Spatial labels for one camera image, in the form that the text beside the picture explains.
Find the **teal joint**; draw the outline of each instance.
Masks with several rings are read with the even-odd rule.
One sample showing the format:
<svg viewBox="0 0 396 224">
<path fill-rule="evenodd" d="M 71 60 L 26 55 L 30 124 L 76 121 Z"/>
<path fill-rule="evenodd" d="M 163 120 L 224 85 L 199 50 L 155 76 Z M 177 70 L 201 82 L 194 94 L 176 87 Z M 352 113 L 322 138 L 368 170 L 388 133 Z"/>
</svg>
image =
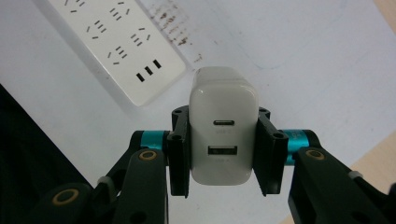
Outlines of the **teal joint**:
<svg viewBox="0 0 396 224">
<path fill-rule="evenodd" d="M 288 158 L 285 165 L 294 165 L 292 155 L 302 147 L 309 147 L 309 140 L 303 130 L 282 130 L 289 137 Z"/>
<path fill-rule="evenodd" d="M 163 150 L 164 131 L 144 131 L 140 139 L 140 147 Z"/>
</svg>

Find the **wooden surface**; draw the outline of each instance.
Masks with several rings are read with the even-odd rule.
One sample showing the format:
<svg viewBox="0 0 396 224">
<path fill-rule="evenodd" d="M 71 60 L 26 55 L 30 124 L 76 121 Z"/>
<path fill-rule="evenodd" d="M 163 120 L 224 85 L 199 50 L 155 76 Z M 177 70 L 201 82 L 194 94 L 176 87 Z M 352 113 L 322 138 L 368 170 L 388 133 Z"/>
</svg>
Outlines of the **wooden surface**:
<svg viewBox="0 0 396 224">
<path fill-rule="evenodd" d="M 396 34 L 396 0 L 374 0 L 390 28 Z M 363 174 L 370 184 L 384 193 L 389 192 L 392 183 L 396 183 L 396 131 L 369 151 L 351 167 Z M 281 224 L 292 224 L 288 216 Z"/>
</svg>

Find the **power adapter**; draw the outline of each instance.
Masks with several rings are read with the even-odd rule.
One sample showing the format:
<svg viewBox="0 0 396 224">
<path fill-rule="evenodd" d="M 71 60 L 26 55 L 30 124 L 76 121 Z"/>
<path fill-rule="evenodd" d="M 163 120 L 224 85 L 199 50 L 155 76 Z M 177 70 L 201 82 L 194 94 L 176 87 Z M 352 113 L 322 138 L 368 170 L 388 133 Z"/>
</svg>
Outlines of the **power adapter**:
<svg viewBox="0 0 396 224">
<path fill-rule="evenodd" d="M 151 101 L 186 69 L 134 0 L 36 1 L 54 10 L 80 40 L 74 49 L 86 49 L 135 105 Z"/>
<path fill-rule="evenodd" d="M 235 70 L 198 70 L 190 96 L 191 174 L 204 185 L 248 181 L 253 163 L 258 93 Z"/>
</svg>

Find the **white power strip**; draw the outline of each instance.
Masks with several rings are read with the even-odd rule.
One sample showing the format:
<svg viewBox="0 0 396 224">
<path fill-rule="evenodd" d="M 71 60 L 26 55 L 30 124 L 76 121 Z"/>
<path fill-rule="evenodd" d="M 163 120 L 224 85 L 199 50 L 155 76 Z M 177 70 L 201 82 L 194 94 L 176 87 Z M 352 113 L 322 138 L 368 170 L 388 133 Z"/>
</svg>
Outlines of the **white power strip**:
<svg viewBox="0 0 396 224">
<path fill-rule="evenodd" d="M 186 65 L 135 0 L 46 0 L 135 105 Z"/>
</svg>

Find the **usb port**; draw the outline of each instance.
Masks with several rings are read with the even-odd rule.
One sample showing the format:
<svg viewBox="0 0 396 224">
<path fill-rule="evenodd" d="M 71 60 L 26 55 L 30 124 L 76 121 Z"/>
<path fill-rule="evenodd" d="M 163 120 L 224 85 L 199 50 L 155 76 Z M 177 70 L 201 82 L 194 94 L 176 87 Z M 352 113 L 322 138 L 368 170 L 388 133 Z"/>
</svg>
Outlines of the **usb port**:
<svg viewBox="0 0 396 224">
<path fill-rule="evenodd" d="M 207 154 L 209 155 L 236 155 L 238 147 L 207 147 Z"/>
<path fill-rule="evenodd" d="M 215 120 L 213 121 L 214 125 L 219 125 L 219 126 L 234 126 L 235 121 L 233 120 Z"/>
</svg>

